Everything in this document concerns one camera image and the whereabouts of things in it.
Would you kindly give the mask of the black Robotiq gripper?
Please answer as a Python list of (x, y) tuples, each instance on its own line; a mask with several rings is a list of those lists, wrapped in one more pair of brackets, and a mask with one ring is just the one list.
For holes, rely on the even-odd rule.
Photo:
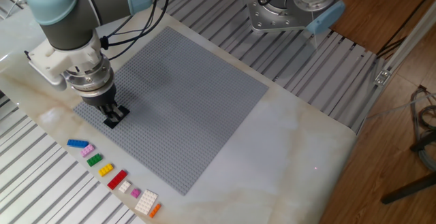
[(124, 113), (119, 110), (115, 101), (116, 86), (113, 84), (107, 91), (94, 97), (82, 97), (90, 106), (95, 106), (111, 122), (120, 121)]

